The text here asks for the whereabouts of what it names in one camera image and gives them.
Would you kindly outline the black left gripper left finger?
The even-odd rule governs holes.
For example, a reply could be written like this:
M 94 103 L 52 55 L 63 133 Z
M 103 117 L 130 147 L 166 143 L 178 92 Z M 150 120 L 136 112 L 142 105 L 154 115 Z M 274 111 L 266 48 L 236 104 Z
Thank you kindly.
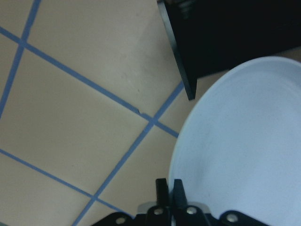
M 151 207 L 146 214 L 146 226 L 169 226 L 170 209 L 169 193 L 165 178 L 156 179 L 156 205 Z

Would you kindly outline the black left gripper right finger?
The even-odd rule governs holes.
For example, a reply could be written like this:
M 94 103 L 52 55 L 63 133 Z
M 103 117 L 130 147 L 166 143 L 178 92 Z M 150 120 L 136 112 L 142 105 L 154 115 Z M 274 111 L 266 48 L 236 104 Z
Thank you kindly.
M 173 217 L 176 226 L 208 226 L 202 209 L 188 204 L 183 183 L 180 179 L 174 180 L 173 188 Z

